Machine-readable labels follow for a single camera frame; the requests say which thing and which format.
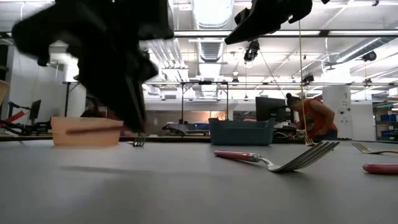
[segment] fork tines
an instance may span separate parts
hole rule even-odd
[[[133,147],[142,147],[145,144],[146,137],[144,134],[138,134],[137,137],[134,138],[132,142],[128,142],[128,144],[132,145]]]
[[[340,142],[320,142],[316,146],[311,147],[303,154],[288,162],[286,165],[282,166],[278,172],[290,172],[297,169],[303,169],[334,150],[339,143]]]
[[[359,151],[361,151],[363,153],[373,152],[372,150],[368,149],[366,146],[362,145],[361,143],[353,142],[352,144],[357,150],[359,150]]]
[[[312,141],[312,139],[310,139],[308,136],[306,136],[306,137],[304,138],[304,141],[305,141],[305,145],[306,145],[306,146],[314,146],[314,145],[315,145],[315,142]]]

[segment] orange box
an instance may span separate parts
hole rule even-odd
[[[0,105],[9,89],[10,84],[0,80]]]
[[[106,118],[51,118],[52,136],[56,146],[114,146],[120,131],[67,135],[68,130],[122,126],[123,121]]]

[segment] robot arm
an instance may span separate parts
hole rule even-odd
[[[164,0],[57,0],[12,29],[16,47],[44,66],[49,47],[61,40],[78,58],[79,81],[124,120],[144,132],[142,83],[158,74],[142,53],[140,40],[174,37],[170,6]]]
[[[225,38],[225,43],[252,41],[274,33],[284,22],[299,21],[309,15],[311,10],[312,0],[252,0],[251,9],[243,9],[235,17],[238,26]]]

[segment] blue storage bin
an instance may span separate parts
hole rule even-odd
[[[380,121],[397,121],[397,115],[396,114],[392,114],[392,115],[383,114],[383,115],[380,115]]]
[[[386,130],[386,131],[381,131],[381,137],[382,138],[388,138],[388,133],[391,133],[392,131]]]
[[[195,125],[196,130],[200,131],[208,131],[210,129],[210,125],[208,123],[192,123]]]
[[[219,146],[268,146],[274,137],[275,119],[220,121],[209,118],[211,143]]]

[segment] workbench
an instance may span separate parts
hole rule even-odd
[[[265,164],[215,157],[219,149],[282,165],[308,147],[1,142],[0,223],[397,223],[398,176],[362,170],[367,162],[398,162],[397,155],[362,154],[347,141],[306,169],[274,174]]]

